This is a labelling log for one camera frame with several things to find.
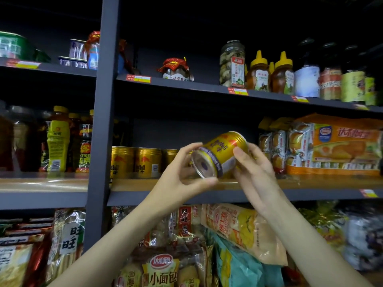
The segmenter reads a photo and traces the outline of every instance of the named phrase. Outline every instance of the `forearm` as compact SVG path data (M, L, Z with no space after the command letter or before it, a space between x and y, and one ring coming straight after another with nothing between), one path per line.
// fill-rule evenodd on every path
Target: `forearm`
M110 286L138 242L161 219L156 212L155 207L141 203L49 287Z
M290 202L281 200L276 204L268 222L311 287L372 286L327 244Z

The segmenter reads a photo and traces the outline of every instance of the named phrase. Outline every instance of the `left hand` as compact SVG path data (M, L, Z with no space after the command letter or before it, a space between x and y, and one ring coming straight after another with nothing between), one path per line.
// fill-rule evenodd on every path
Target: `left hand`
M218 183L215 177L195 179L190 184L181 182L190 174L190 168L185 167L190 160L189 152L202 146L202 143L192 143L179 150L174 160L165 169L152 191L144 202L148 207L156 207L161 215L167 215L193 198Z

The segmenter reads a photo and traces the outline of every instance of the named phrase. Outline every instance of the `yellow cap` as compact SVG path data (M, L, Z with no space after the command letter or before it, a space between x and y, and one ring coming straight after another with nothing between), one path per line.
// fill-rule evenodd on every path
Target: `yellow cap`
M250 67L252 67L253 65L256 65L256 64L266 64L267 65L267 59L265 58L262 58L262 52L260 50L257 51L257 58L254 59L251 63L250 63Z
M54 106L53 107L53 111L54 112L61 112L61 113L68 113L68 109L66 107L62 107L62 106Z
M79 119L80 118L80 114L78 114L78 113L69 113L69 117L71 119Z
M268 71L270 71L270 74L273 74L274 72L274 62L270 62L268 65Z
M293 61L286 58L286 51L281 52L281 59L275 63L275 68L280 67L281 65L293 66Z

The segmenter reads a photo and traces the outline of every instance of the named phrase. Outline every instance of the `shelf upright post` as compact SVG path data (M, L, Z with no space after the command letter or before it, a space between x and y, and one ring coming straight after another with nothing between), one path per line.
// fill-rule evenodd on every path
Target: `shelf upright post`
M84 251L107 232L110 160L117 76L120 0L103 0L89 172Z

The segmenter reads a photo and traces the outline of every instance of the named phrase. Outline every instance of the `jar label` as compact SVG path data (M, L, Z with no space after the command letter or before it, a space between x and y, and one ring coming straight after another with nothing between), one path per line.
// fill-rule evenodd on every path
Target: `jar label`
M342 75L342 102L365 101L364 72L349 72Z
M231 58L231 85L245 87L245 59L241 57Z
M303 67L294 73L295 95L319 97L319 67Z
M283 90L284 94L293 94L294 93L294 72L289 70L285 71L285 89Z
M321 72L319 86L322 99L341 99L342 72L340 69L326 68Z
M366 84L366 106L376 106L375 78L365 78Z
M268 71L256 70L255 87L256 91L270 91L268 88Z
M190 81L189 77L184 77L180 73L175 73L174 75L169 75L167 73L164 73L162 75L162 78L166 78L167 80L182 80L182 81Z

